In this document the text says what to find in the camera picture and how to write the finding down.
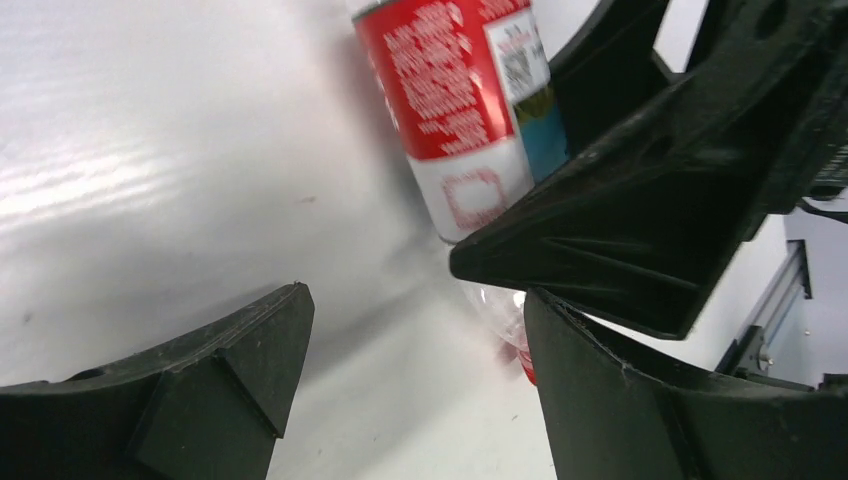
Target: white surface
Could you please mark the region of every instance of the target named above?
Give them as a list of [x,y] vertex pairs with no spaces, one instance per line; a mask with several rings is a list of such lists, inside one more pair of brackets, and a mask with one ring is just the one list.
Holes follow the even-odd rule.
[[[832,202],[810,201],[825,211],[848,211],[848,198]],[[817,217],[796,209],[786,217],[786,230],[791,239],[807,242],[807,259],[813,287],[813,298],[803,305],[810,336],[809,356],[812,363],[810,383],[821,381],[824,373],[848,372],[848,328],[845,295],[848,256],[848,225]]]
[[[549,55],[593,3],[537,1]],[[315,328],[270,478],[553,478],[395,138],[343,0],[0,3],[0,384],[300,280]]]

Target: qr code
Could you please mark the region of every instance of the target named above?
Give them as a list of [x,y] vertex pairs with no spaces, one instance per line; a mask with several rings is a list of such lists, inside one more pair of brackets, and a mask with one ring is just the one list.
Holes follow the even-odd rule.
[[533,72],[527,50],[519,48],[501,57],[507,85],[513,97],[521,97],[533,89]]

